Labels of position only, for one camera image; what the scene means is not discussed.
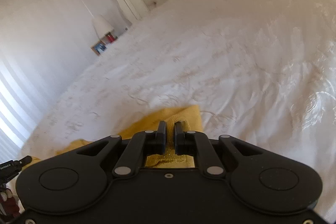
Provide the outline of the red candle jar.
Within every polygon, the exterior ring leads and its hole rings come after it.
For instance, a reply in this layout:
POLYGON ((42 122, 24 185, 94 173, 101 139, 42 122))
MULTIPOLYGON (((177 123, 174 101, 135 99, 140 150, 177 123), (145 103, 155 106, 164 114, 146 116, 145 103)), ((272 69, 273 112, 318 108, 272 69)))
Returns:
POLYGON ((116 40, 115 37, 110 32, 107 33, 105 37, 108 39, 110 43, 113 43, 116 40))

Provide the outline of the white striped curtain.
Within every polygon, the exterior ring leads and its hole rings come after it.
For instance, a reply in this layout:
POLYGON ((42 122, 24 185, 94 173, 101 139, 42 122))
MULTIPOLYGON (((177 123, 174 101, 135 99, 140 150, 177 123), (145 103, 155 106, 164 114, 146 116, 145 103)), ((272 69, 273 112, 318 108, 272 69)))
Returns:
POLYGON ((40 111, 9 60, 1 56, 1 159, 16 157, 37 126, 40 111))

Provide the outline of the white floral bedspread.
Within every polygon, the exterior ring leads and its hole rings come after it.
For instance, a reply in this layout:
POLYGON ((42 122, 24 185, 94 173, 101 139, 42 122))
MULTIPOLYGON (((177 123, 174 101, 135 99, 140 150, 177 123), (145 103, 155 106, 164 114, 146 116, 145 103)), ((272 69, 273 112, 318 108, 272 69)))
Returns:
POLYGON ((209 137, 313 167, 316 210, 335 220, 335 0, 169 0, 69 87, 21 155, 46 159, 192 105, 209 137))

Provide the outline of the yellow knitted sweater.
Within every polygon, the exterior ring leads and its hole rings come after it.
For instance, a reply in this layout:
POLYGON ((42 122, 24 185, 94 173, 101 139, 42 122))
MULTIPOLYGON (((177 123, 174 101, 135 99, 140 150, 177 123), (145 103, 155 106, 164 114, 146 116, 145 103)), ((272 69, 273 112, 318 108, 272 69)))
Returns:
MULTIPOLYGON (((154 130, 160 121, 166 122, 167 142, 165 152, 162 155, 148 156, 145 160, 145 166, 148 168, 193 168, 195 164, 191 156, 178 156, 174 150, 174 126, 180 122, 183 131, 195 130, 202 132, 202 119, 197 105, 168 107, 157 110, 121 130, 118 135, 124 140, 128 140, 140 131, 154 130)), ((57 143, 52 137, 42 140, 41 137, 33 136, 22 148, 21 155, 31 156, 33 158, 31 163, 35 164, 44 159, 83 147, 104 137, 104 135, 97 136, 91 140, 83 138, 65 139, 63 143, 57 143)))

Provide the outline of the white table lamp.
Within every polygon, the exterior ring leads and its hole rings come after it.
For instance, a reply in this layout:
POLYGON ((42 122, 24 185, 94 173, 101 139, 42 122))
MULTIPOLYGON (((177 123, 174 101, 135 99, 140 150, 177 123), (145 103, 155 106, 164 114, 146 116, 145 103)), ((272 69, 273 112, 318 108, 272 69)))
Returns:
POLYGON ((94 30, 99 39, 106 37, 108 33, 114 31, 114 27, 102 15, 97 15, 92 19, 94 30))

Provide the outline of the wooden picture frame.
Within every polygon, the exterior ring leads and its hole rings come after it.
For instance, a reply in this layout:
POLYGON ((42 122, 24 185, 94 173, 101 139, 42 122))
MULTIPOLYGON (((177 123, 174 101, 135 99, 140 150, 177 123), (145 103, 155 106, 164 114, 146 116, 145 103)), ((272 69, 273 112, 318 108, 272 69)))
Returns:
POLYGON ((98 56, 100 56, 106 50, 106 44, 99 40, 96 44, 91 47, 91 50, 98 56))

